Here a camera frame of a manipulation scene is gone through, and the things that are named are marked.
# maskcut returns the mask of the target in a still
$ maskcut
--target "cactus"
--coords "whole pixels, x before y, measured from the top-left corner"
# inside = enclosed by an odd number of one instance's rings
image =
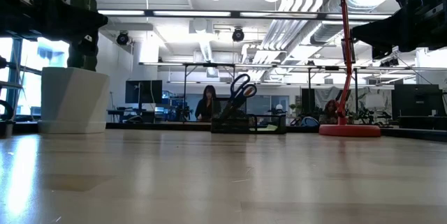
[[[98,11],[96,7],[96,0],[70,0],[70,5],[85,10],[95,12]],[[96,65],[98,63],[98,60],[96,59],[96,56],[98,55],[98,31],[90,34],[90,36],[92,36],[93,43],[96,45],[96,50],[94,51],[94,53],[90,55],[84,55],[76,47],[74,47],[74,44],[79,42],[72,42],[70,45],[70,49],[68,50],[68,67],[84,68],[86,70],[96,71]]]

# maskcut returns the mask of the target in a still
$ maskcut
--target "black equipment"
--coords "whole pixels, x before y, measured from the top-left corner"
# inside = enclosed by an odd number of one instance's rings
[[[345,45],[346,43],[344,42],[345,39],[342,39],[342,51],[343,51],[343,60],[344,60],[344,64],[346,64],[346,50],[345,50]],[[350,39],[349,43],[351,44],[351,49],[354,48],[354,42]],[[351,63],[355,64],[356,63],[356,54],[353,50],[351,50]]]
[[[106,16],[77,8],[66,0],[0,0],[0,36],[63,40],[85,54],[94,53],[94,33]]]
[[[161,103],[162,81],[127,81],[126,103],[138,103],[138,110],[142,111],[143,103]]]
[[[442,91],[437,84],[395,84],[393,96],[393,119],[400,116],[446,116]]]
[[[244,40],[244,32],[242,31],[241,28],[236,28],[234,33],[233,33],[233,41],[235,42],[240,42],[242,40]]]
[[[129,33],[127,31],[121,31],[117,37],[117,43],[123,46],[132,43],[132,40],[129,38]]]
[[[352,28],[352,36],[373,47],[373,59],[417,47],[447,46],[447,0],[396,0],[400,9],[391,17]]]

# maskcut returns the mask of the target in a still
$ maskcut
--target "white planter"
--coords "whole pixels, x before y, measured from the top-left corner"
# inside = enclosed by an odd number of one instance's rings
[[[110,78],[79,68],[42,71],[41,133],[103,133]]]

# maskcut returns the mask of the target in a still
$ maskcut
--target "red lamp base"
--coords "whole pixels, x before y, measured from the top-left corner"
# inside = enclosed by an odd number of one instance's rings
[[[378,126],[364,125],[321,125],[320,135],[340,137],[380,137]]]

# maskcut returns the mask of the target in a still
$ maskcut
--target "ceiling light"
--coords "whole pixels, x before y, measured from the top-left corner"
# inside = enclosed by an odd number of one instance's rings
[[[168,84],[184,84],[184,81],[167,81]],[[200,82],[186,81],[187,84],[200,84]]]
[[[343,25],[343,21],[322,21],[324,25]],[[355,21],[349,21],[349,25],[364,25],[368,22],[355,22]]]
[[[284,18],[284,19],[301,19],[314,20],[317,14],[313,13],[287,13],[287,12],[241,12],[240,17],[268,17],[268,18]]]
[[[228,11],[177,11],[177,10],[159,10],[154,11],[154,16],[159,17],[230,17]]]
[[[201,84],[231,84],[229,82],[200,82]]]
[[[149,65],[149,66],[182,66],[181,63],[140,63],[140,65]]]
[[[145,15],[143,10],[98,10],[102,15]]]
[[[264,82],[277,83],[277,84],[283,83],[281,80],[264,80]]]
[[[308,68],[306,66],[287,66],[287,65],[283,65],[283,66],[278,66],[278,68]]]
[[[282,84],[282,83],[276,83],[276,84],[275,83],[256,83],[256,85],[276,85],[276,86],[279,86],[279,85],[285,85],[285,84]]]
[[[236,67],[271,68],[272,64],[236,64]]]
[[[360,21],[379,21],[379,20],[383,20],[386,19],[388,17],[390,17],[391,15],[387,15],[387,14],[348,14],[349,15],[349,23],[351,23],[351,20],[357,20],[356,22]],[[326,19],[331,19],[331,20],[342,20],[343,16],[342,14],[327,14],[326,15]]]

